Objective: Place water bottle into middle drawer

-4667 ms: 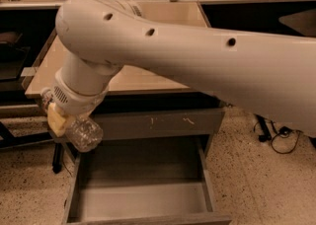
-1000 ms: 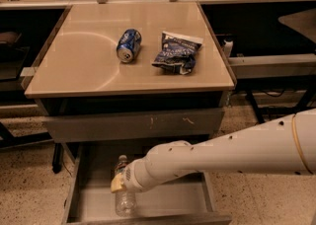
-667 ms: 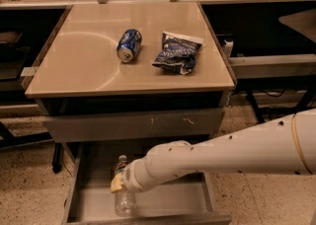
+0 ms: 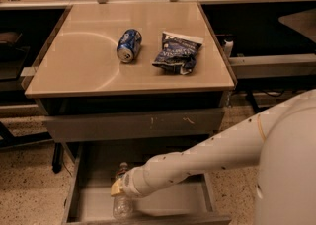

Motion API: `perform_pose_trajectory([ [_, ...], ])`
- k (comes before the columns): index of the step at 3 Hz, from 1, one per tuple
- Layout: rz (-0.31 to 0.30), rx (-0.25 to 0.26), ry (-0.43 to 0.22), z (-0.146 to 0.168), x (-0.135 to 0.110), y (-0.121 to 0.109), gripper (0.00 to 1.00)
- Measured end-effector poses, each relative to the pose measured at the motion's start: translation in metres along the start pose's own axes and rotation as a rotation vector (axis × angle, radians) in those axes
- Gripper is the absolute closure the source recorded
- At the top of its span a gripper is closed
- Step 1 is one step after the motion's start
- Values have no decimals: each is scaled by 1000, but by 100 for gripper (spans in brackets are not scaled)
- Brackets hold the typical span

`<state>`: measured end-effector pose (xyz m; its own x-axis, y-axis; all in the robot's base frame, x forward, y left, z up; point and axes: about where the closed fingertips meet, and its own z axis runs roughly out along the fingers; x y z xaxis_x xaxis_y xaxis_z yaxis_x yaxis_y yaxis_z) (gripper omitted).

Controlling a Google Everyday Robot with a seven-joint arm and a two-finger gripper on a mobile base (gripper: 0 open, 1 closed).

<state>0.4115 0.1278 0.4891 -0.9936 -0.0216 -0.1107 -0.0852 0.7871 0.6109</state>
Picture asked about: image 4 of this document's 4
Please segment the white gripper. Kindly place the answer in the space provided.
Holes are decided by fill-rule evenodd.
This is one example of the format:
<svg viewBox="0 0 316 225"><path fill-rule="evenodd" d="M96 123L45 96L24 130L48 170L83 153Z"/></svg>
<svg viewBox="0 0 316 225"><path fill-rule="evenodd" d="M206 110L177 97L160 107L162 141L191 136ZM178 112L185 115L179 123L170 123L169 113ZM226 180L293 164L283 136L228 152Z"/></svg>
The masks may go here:
<svg viewBox="0 0 316 225"><path fill-rule="evenodd" d="M140 197L139 191L136 189L134 181L134 169L127 171L122 179L117 179L111 186L111 197L125 193L130 197Z"/></svg>

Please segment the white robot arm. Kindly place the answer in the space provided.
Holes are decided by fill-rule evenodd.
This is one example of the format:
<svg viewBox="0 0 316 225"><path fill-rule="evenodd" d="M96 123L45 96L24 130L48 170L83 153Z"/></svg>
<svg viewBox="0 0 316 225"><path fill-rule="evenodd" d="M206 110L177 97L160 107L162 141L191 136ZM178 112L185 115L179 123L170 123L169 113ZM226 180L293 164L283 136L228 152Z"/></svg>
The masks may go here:
<svg viewBox="0 0 316 225"><path fill-rule="evenodd" d="M141 198L212 170L258 166L254 225L316 223L316 90L259 112L182 152L118 176L111 196Z"/></svg>

